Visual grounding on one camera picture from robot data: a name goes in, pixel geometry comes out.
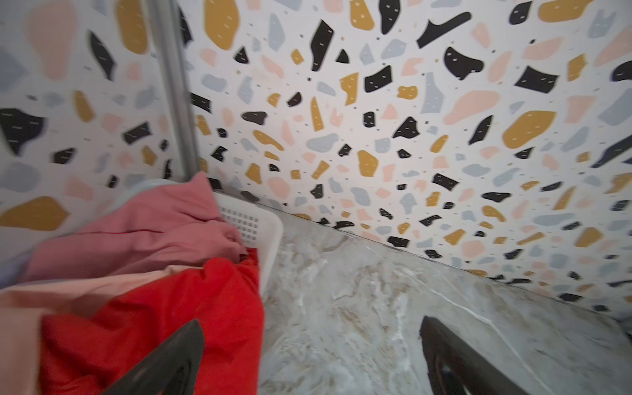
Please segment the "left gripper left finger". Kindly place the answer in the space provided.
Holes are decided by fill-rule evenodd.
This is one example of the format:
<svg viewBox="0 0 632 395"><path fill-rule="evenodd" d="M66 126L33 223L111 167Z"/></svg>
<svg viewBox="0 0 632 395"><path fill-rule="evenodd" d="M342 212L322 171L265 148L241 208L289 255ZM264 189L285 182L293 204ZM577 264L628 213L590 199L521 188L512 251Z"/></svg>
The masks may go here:
<svg viewBox="0 0 632 395"><path fill-rule="evenodd" d="M204 353L197 319L184 324L104 394L192 394Z"/></svg>

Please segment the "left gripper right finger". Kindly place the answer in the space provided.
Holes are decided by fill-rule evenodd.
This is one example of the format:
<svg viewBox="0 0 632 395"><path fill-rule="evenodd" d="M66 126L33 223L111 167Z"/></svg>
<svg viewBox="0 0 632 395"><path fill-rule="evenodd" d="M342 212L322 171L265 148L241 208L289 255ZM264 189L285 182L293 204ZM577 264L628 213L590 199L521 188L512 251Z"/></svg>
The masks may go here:
<svg viewBox="0 0 632 395"><path fill-rule="evenodd" d="M448 326L424 317L421 344L434 394L525 394Z"/></svg>

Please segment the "white laundry basket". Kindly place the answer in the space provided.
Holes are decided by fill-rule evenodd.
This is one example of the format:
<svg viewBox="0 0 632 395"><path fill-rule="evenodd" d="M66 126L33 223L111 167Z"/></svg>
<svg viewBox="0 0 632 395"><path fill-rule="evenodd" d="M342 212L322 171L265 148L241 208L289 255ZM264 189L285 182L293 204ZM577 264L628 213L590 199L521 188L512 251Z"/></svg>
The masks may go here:
<svg viewBox="0 0 632 395"><path fill-rule="evenodd" d="M123 207L130 199L148 190L179 184L166 179L146 179L131 187L128 191L118 196L105 212L110 212ZM259 294L263 297L268 280L273 271L273 266L280 247L284 226L281 219L271 212L263 210L261 207L251 202L246 202L226 194L214 192L214 199L219 208L223 220L235 227L239 232L246 248L256 249L258 254L259 267ZM104 277L110 275L120 275L128 273L148 273L154 270L162 270L169 265L184 265L189 268L200 268L202 263L186 263L182 259L163 264L153 264L150 268L125 269L108 268L107 274L94 275L94 277Z"/></svg>

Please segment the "red t-shirt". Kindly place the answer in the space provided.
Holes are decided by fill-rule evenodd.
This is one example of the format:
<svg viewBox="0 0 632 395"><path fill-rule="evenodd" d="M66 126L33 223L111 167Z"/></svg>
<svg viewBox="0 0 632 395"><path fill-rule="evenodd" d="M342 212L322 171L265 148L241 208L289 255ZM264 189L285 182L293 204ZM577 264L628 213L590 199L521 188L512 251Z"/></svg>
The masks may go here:
<svg viewBox="0 0 632 395"><path fill-rule="evenodd" d="M194 392L255 394L264 316L257 251L240 263L212 258L117 296L90 318L44 316L40 390L99 394L197 319L204 348Z"/></svg>

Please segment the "dusty pink t-shirt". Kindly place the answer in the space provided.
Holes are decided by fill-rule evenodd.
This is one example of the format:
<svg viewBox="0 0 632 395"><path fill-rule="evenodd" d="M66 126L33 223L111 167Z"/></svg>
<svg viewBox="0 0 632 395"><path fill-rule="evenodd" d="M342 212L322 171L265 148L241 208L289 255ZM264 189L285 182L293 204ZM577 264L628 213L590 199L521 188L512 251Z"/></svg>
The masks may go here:
<svg viewBox="0 0 632 395"><path fill-rule="evenodd" d="M156 187L82 229L41 243L18 281L147 273L212 258L239 263L246 248L223 220L207 176Z"/></svg>

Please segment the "peach t-shirt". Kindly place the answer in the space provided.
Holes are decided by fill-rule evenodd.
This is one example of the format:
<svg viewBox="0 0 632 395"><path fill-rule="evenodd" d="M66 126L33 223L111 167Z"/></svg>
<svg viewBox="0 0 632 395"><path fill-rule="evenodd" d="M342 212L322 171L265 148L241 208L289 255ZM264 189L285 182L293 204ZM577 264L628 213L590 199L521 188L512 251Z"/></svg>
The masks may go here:
<svg viewBox="0 0 632 395"><path fill-rule="evenodd" d="M186 266L91 279L34 281L1 290L1 393L40 394L41 319L47 314L90 318L111 299Z"/></svg>

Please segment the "left corner aluminium post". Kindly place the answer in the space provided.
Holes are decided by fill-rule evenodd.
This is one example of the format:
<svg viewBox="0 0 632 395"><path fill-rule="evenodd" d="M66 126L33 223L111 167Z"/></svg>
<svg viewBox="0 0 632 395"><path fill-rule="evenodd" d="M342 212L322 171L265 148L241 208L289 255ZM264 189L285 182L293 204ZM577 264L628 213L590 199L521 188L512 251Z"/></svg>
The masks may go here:
<svg viewBox="0 0 632 395"><path fill-rule="evenodd" d="M189 180L200 171L200 164L178 6L175 1L150 0L146 9L183 175Z"/></svg>

